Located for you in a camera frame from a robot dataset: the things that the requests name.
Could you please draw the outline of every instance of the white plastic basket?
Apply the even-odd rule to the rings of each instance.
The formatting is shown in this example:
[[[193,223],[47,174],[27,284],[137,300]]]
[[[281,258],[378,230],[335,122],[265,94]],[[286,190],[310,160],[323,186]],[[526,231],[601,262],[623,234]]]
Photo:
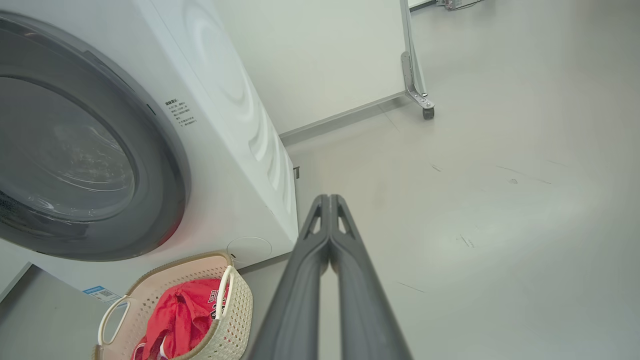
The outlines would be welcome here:
[[[172,286],[197,279],[221,279],[216,308],[221,309],[227,283],[229,289],[223,311],[216,318],[204,339],[178,360],[239,360],[246,349],[251,330],[253,295],[244,279],[233,267],[226,253],[210,252],[174,261],[156,268],[140,278],[122,299],[104,314],[98,330],[95,360],[130,360],[133,350],[147,331],[147,322],[158,299]],[[113,339],[104,339],[104,328],[118,305],[127,309]]]

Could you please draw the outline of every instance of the metal frame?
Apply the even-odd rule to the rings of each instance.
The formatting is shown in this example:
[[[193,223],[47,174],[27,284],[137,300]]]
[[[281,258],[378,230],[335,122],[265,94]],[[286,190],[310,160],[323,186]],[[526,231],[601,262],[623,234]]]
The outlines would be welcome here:
[[[404,27],[404,52],[400,59],[404,76],[404,94],[422,107],[423,115],[425,111],[433,109],[433,101],[426,98],[427,91],[422,77],[422,69],[417,61],[417,55],[413,46],[411,29],[411,10],[407,0],[400,0],[402,8],[402,22]]]
[[[402,72],[404,75],[404,87],[406,89],[404,94],[415,101],[416,104],[422,106],[423,109],[433,108],[435,106],[433,101],[427,99],[427,94],[421,94],[415,87],[415,83],[413,82],[413,65],[409,52],[403,52],[400,59],[402,59]]]

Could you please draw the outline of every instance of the white washing machine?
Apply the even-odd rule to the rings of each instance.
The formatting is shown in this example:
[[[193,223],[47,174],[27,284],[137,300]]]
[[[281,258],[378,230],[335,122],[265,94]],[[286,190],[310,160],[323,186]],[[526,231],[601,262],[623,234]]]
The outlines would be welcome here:
[[[291,160],[211,1],[0,12],[0,262],[110,302],[186,256],[292,249]]]

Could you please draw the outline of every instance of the floor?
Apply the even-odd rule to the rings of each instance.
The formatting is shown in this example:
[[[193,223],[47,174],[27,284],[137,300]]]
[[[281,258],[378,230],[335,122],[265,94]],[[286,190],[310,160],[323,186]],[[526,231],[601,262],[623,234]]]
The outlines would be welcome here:
[[[435,119],[401,101],[288,146],[299,218],[317,194],[346,199],[416,359],[636,358],[640,3],[485,0],[412,21]],[[252,338],[285,266],[243,275]],[[0,306],[3,357],[86,359],[104,305],[26,277]],[[322,360],[340,357],[337,296],[327,271]]]

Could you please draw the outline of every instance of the washing machine door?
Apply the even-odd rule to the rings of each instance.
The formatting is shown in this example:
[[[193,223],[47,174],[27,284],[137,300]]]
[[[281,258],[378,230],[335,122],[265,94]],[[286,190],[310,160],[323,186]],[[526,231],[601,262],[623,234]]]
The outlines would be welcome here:
[[[160,246],[186,194],[157,106],[20,19],[0,13],[0,238],[86,261]]]

